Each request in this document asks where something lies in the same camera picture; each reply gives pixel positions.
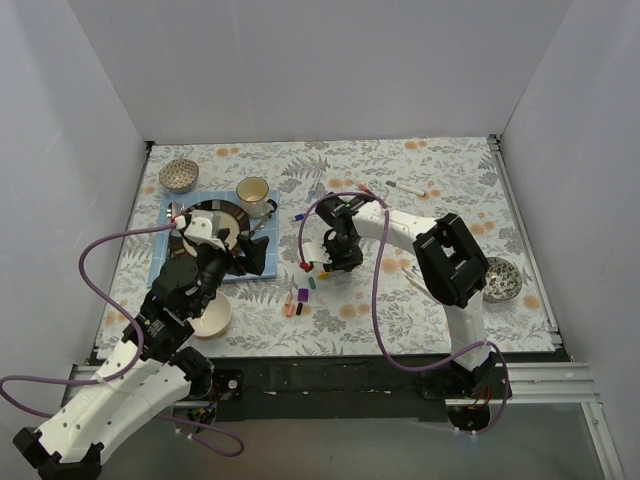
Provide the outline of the grey cap marker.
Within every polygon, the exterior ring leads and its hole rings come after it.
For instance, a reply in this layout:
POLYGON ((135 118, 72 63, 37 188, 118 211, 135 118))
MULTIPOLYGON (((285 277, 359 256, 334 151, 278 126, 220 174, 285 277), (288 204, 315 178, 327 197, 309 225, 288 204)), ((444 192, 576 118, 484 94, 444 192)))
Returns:
POLYGON ((390 186, 390 187, 397 188, 397 189, 405 191, 407 193, 416 195, 418 197, 424 197, 426 195, 426 192, 424 190, 419 190, 417 188, 414 188, 414 187, 411 187, 411 186, 408 186, 408 185, 404 185, 404 184, 401 184, 401 183, 398 183, 398 182, 395 182, 395 181, 392 181, 392 180, 387 180, 385 182, 385 184, 390 186))

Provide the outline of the pink cap marker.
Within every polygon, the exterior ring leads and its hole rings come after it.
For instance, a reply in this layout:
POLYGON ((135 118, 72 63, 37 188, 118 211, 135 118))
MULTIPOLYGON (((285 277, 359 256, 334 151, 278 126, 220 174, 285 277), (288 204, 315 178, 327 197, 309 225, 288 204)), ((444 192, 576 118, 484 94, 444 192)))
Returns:
POLYGON ((424 286, 414 276, 412 276, 410 274, 406 274, 405 278, 409 281, 409 283, 411 285, 413 285, 415 288, 417 288, 423 294, 427 294, 427 291, 425 290, 424 286))

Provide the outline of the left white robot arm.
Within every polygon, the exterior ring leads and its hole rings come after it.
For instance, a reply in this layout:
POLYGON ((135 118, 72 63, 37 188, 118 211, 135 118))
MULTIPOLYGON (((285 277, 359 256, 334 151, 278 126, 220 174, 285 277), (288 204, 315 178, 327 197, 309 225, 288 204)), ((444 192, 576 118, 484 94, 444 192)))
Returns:
POLYGON ((14 445, 41 478, 95 479, 113 451, 164 409, 211 393, 212 363, 185 343, 226 275, 263 273, 268 237, 241 235, 237 243, 240 255, 203 244, 196 256, 167 259, 110 357, 77 382, 58 413, 16 434, 14 445))

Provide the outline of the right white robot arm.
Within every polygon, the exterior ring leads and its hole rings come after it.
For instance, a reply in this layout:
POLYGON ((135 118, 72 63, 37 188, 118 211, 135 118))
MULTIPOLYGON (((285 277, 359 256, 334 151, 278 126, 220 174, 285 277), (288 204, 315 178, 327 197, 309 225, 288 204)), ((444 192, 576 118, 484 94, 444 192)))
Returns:
POLYGON ((464 397, 475 397, 486 389, 496 353, 487 340, 482 308, 489 262, 464 221, 451 213, 439 219, 409 214, 366 193, 330 193, 310 209, 329 226, 322 243, 325 257, 319 261, 326 271, 352 271, 363 262, 360 241, 379 242, 371 315, 376 343, 389 364, 410 373, 448 371, 450 383, 464 397), (444 309, 452 353, 434 364, 402 365, 384 346, 377 289, 388 245, 414 254, 428 296, 444 309))

